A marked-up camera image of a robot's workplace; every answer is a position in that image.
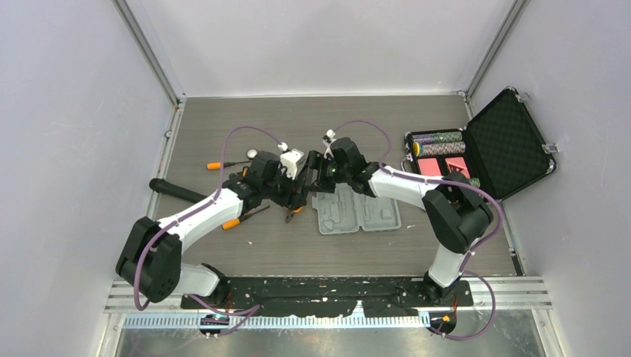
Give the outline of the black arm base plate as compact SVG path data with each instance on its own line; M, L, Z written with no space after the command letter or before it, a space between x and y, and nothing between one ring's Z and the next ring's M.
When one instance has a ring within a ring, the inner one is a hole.
M418 308L470 307L473 294L460 280L441 297L416 277L227 277L208 297L182 298L183 309L242 311L259 306L258 316L347 317L360 306L365 316L413 316Z

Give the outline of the grey plastic tool case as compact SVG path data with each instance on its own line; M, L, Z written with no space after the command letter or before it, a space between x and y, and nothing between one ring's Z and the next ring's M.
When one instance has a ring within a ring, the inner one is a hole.
M316 193L312 208L322 235L393 231L402 225L396 200L360 195L347 184L337 184L333 193Z

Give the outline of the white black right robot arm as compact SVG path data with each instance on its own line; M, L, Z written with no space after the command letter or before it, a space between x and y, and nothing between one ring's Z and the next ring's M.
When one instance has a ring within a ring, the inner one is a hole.
M454 284L464 272L473 248L493 222L483 191L460 173L420 176L378 161L367 161L348 137L326 141L325 152L309 151L307 186L329 193L346 184L354 193L394 199L423 210L438 240L433 263L423 278L425 296L444 305L455 294Z

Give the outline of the orange black pliers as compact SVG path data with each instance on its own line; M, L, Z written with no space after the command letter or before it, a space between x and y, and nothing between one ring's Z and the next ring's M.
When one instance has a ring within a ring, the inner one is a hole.
M286 224L289 224L293 220L295 215L300 213L303 209L305 209L305 205L302 205L299 208L295 208L295 209L285 208L284 222Z

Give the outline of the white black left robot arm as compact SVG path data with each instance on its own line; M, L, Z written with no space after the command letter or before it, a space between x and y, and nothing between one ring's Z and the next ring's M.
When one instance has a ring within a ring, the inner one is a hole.
M280 155L260 151L250 165L232 173L210 196L184 211L154 221L137 220L115 272L136 295L158 303L172 294L198 295L221 307L228 288L210 266L182 262L183 253L212 230L258 207L262 201L294 211L306 204L306 155L292 149Z

